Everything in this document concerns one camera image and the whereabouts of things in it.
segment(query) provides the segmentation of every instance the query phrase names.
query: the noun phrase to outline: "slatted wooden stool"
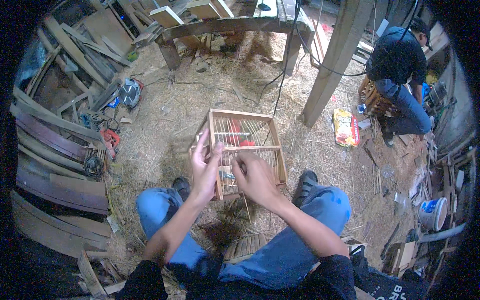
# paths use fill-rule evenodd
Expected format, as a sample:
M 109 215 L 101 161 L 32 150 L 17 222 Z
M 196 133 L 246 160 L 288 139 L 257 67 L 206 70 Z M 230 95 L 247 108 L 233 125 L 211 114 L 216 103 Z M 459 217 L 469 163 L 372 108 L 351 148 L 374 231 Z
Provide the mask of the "slatted wooden stool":
M 223 261 L 229 264 L 238 264 L 241 261 L 249 259 L 266 244 L 267 242 L 263 233 L 235 241 L 228 247 Z
M 387 112 L 390 112 L 391 114 L 397 112 L 395 105 L 378 93 L 375 84 L 368 78 L 368 76 L 365 76 L 365 79 L 359 87 L 359 95 L 365 97 L 367 112 L 371 114 L 384 115 Z

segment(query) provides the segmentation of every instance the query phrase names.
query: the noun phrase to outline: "wooden cage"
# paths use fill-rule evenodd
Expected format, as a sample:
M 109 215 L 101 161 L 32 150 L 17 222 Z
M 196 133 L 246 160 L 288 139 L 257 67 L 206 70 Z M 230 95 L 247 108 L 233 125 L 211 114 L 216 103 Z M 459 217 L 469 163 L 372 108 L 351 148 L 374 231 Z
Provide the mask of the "wooden cage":
M 215 184 L 217 200 L 239 197 L 238 186 L 232 173 L 232 162 L 241 151 L 250 151 L 263 158 L 272 167 L 277 187 L 287 186 L 287 169 L 272 116 L 210 109 L 190 144 L 190 154 L 205 128 L 210 131 L 210 139 L 204 147 L 209 147 L 212 151 L 216 143 L 224 144 Z

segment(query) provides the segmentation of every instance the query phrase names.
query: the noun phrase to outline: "green object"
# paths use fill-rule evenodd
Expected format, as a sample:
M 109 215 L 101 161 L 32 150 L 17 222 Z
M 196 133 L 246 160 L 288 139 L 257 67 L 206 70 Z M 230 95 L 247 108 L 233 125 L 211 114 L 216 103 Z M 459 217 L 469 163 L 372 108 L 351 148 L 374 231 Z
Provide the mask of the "green object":
M 138 59 L 138 54 L 137 54 L 137 52 L 136 52 L 136 51 L 130 52 L 130 53 L 128 54 L 128 58 L 127 58 L 127 59 L 128 59 L 129 62 L 134 62 L 134 61 L 136 61 L 136 60 Z

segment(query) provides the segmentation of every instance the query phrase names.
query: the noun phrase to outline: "snack bag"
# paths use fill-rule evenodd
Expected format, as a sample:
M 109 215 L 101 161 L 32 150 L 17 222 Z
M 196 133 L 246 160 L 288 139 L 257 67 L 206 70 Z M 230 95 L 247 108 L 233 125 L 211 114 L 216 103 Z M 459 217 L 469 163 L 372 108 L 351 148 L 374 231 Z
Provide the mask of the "snack bag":
M 342 109 L 335 109 L 333 113 L 336 143 L 344 147 L 355 147 L 360 144 L 357 118 Z

